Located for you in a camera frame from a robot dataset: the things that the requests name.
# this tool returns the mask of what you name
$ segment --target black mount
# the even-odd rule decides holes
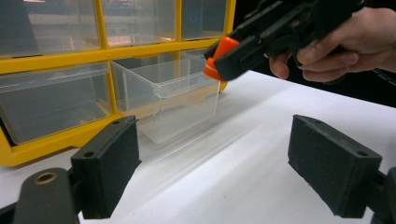
[[[382,157],[328,124],[295,115],[289,164],[339,217],[362,218],[374,211],[373,224],[396,223],[396,167],[378,171]]]
[[[0,224],[78,223],[111,217],[140,164],[134,117],[109,123],[71,158],[72,168],[28,177],[16,203],[0,209]]]

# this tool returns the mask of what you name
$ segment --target white table surface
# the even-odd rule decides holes
[[[161,144],[139,134],[142,163],[111,219],[81,223],[370,223],[335,217],[288,165],[292,115],[320,119],[396,166],[396,109],[248,72],[219,95],[217,115]],[[0,206],[29,175],[70,168],[75,149],[0,167]]]

